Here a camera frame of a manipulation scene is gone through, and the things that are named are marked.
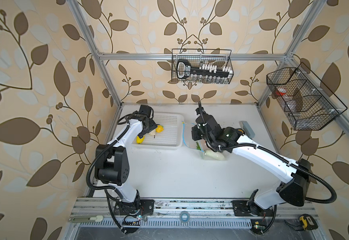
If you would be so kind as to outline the clear zip top bag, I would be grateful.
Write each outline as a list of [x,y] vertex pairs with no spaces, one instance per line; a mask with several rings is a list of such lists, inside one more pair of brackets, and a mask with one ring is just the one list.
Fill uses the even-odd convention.
[[[188,149],[191,149],[191,150],[195,150],[199,155],[200,155],[200,158],[203,159],[203,153],[206,151],[206,150],[211,150],[208,145],[207,145],[207,142],[205,140],[197,140],[197,141],[194,141],[192,138],[191,138],[191,130],[192,130],[192,127],[195,126],[194,123],[185,123],[185,122],[182,122],[182,126],[183,126],[183,130],[182,130],[182,142],[183,144],[188,148]],[[202,148],[202,151],[199,151],[196,149],[196,142],[199,142],[201,148]]]

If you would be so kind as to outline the white radish toy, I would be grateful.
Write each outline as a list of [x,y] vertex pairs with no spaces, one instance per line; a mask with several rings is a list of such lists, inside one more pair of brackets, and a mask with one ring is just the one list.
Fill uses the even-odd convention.
[[214,152],[212,150],[206,150],[203,153],[203,159],[204,160],[217,160],[217,161],[224,161],[225,156],[220,152]]

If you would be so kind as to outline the white garlic toy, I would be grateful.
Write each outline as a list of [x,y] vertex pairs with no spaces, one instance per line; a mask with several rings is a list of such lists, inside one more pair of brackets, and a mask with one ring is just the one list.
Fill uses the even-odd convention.
[[151,132],[148,133],[150,136],[155,136],[156,135],[156,130],[152,130]]

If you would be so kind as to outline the white plastic basket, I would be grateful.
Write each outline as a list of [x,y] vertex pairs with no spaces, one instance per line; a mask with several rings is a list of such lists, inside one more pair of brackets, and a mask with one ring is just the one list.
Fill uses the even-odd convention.
[[153,120],[163,127],[163,131],[155,136],[145,135],[141,144],[133,141],[132,146],[140,149],[176,150],[182,146],[183,115],[171,113],[155,113]]

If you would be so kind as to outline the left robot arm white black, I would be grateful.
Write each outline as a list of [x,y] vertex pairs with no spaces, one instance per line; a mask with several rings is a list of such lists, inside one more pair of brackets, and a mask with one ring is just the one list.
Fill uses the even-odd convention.
[[140,208],[140,196],[137,189],[128,182],[129,161],[127,147],[137,138],[154,131],[158,125],[153,120],[154,110],[148,105],[141,105],[138,111],[127,114],[117,121],[124,128],[106,145],[96,148],[95,159],[86,174],[86,184],[94,191],[105,191],[108,198],[110,190],[119,197],[122,206],[136,211]]

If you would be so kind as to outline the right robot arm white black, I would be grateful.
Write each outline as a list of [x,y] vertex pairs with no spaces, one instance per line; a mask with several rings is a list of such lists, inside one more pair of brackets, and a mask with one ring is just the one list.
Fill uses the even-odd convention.
[[[253,141],[243,129],[222,128],[212,115],[206,113],[201,102],[195,111],[197,118],[191,135],[195,142],[205,141],[206,155],[217,157],[223,152],[235,154],[252,161],[278,178],[279,182],[274,187],[252,192],[247,202],[250,211],[266,210],[284,203],[302,207],[305,201],[331,204],[337,200],[334,188],[310,171],[309,161],[284,157]],[[327,199],[309,198],[307,192],[311,180],[326,187],[330,196]]]

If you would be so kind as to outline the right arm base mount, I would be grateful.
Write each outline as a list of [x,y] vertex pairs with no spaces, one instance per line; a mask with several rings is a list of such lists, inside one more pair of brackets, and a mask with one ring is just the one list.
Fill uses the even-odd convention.
[[272,217],[274,215],[273,208],[264,210],[248,200],[234,200],[231,203],[236,217]]

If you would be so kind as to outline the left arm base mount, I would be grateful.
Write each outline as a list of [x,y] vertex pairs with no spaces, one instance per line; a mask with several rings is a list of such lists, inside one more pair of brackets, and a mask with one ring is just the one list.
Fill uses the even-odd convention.
[[137,216],[137,215],[152,215],[154,211],[154,200],[142,199],[136,200],[133,203],[116,202],[115,212],[120,216]]

